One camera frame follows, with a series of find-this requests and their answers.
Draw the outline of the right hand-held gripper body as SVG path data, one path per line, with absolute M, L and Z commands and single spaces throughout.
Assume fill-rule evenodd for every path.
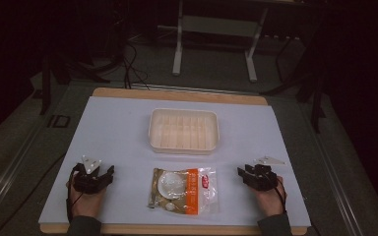
M 277 174 L 272 170 L 273 166 L 285 165 L 284 161 L 264 156 L 256 159 L 255 164 L 251 165 L 255 168 L 255 173 L 250 174 L 246 171 L 244 183 L 257 191 L 269 191 L 278 186 Z

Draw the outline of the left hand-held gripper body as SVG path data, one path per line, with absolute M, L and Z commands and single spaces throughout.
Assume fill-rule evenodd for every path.
M 97 194 L 109 184 L 109 172 L 98 175 L 101 161 L 85 155 L 82 161 L 72 169 L 73 186 L 78 192 L 85 194 Z

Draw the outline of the person's left hand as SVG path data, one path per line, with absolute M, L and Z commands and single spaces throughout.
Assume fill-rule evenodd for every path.
M 98 218 L 106 190 L 103 189 L 97 194 L 84 194 L 75 190 L 74 180 L 66 183 L 68 188 L 68 212 L 72 217 L 90 216 Z

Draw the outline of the person's right hand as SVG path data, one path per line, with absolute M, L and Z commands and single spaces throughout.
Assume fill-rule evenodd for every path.
M 287 193 L 284 189 L 284 179 L 278 176 L 278 186 L 269 191 L 252 190 L 259 209 L 266 217 L 285 213 L 285 201 Z

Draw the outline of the white table mat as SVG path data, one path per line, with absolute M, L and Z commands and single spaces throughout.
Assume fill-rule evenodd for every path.
M 213 111 L 220 139 L 209 155 L 156 153 L 149 142 L 152 112 L 157 108 Z M 239 167 L 269 156 L 280 161 L 274 172 L 283 176 L 286 210 L 293 227 L 310 224 L 289 161 L 275 112 L 270 106 L 91 97 L 39 218 L 42 231 L 66 228 L 66 187 L 82 156 L 115 168 L 100 213 L 108 226 L 148 229 L 153 225 L 253 226 L 261 213 L 254 196 L 237 174 Z M 217 171 L 219 209 L 215 213 L 184 215 L 148 206 L 155 168 L 182 170 L 213 167 Z

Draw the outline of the clear orange snack packet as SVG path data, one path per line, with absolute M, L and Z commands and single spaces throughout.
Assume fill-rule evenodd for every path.
M 219 212 L 218 178 L 215 168 L 153 171 L 148 207 L 188 215 Z

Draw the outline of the cream plastic tray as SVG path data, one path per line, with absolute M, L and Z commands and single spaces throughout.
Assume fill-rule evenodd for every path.
M 149 141 L 155 152 L 211 154 L 220 141 L 218 116 L 204 110 L 155 109 Z

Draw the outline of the black tripod stand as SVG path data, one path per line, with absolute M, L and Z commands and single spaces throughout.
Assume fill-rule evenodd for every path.
M 319 24 L 305 24 L 294 27 L 294 35 L 304 45 L 302 56 L 296 67 L 280 86 L 263 91 L 263 95 L 275 95 L 286 89 L 300 86 L 295 96 L 296 100 L 304 103 L 312 99 L 310 123 L 317 134 L 320 133 L 319 118 L 325 116 L 321 108 L 321 99 L 322 88 L 326 79 L 325 63 L 315 41 L 319 27 Z

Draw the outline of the white metal stand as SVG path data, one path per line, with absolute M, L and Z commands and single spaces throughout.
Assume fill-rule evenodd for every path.
M 253 61 L 253 55 L 256 50 L 264 22 L 268 15 L 268 8 L 264 8 L 259 14 L 258 22 L 247 22 L 230 19 L 219 19 L 211 17 L 200 17 L 185 15 L 183 13 L 184 0 L 178 1 L 177 17 L 177 40 L 172 67 L 172 74 L 179 76 L 181 71 L 181 62 L 183 55 L 182 35 L 185 31 L 212 33 L 219 35 L 242 36 L 252 39 L 251 45 L 244 51 L 244 58 L 247 67 L 249 80 L 256 83 L 258 77 Z

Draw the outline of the black floor bracket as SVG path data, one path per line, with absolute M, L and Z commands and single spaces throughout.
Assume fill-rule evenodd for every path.
M 47 123 L 47 128 L 67 128 L 71 117 L 66 115 L 52 115 Z

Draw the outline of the metal floor rail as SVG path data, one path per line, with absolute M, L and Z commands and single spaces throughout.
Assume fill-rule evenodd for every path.
M 307 128 L 311 133 L 311 136 L 317 146 L 317 149 L 321 155 L 323 168 L 326 172 L 328 183 L 334 195 L 336 204 L 341 213 L 343 222 L 346 225 L 346 229 L 349 236 L 363 236 L 361 227 L 355 217 L 354 211 L 349 203 L 348 196 L 343 188 L 343 185 L 339 179 L 339 176 L 331 161 L 331 157 L 323 144 L 323 141 L 319 134 L 314 131 L 311 124 L 310 112 L 311 109 L 307 105 L 300 105 L 299 109 L 304 120 L 307 122 Z
M 28 132 L 28 135 L 25 137 L 20 148 L 12 157 L 11 162 L 0 175 L 0 203 L 3 201 L 7 192 L 11 188 L 11 185 L 18 175 L 18 172 L 20 171 L 21 166 L 24 163 L 24 159 L 29 152 L 35 137 L 44 127 L 45 123 L 46 117 L 39 116 L 38 120 L 33 123 L 31 130 Z

